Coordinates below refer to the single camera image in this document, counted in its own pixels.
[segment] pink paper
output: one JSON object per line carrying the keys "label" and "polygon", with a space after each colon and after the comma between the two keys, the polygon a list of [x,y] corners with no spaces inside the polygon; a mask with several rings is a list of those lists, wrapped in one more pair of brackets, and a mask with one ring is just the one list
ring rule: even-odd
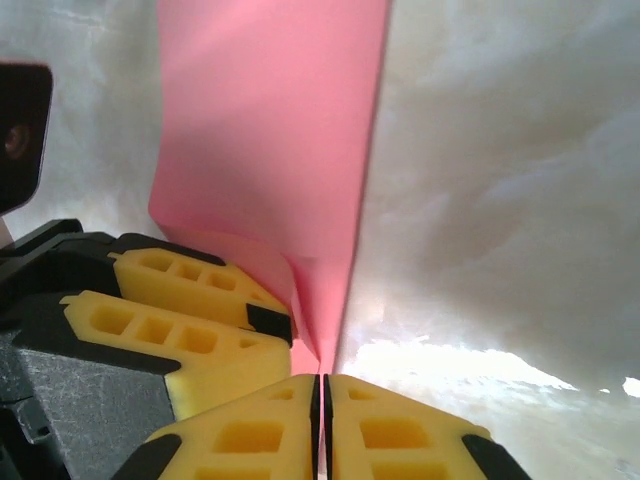
{"label": "pink paper", "polygon": [[291,305],[294,373],[333,367],[387,6],[158,2],[164,126],[150,213]]}

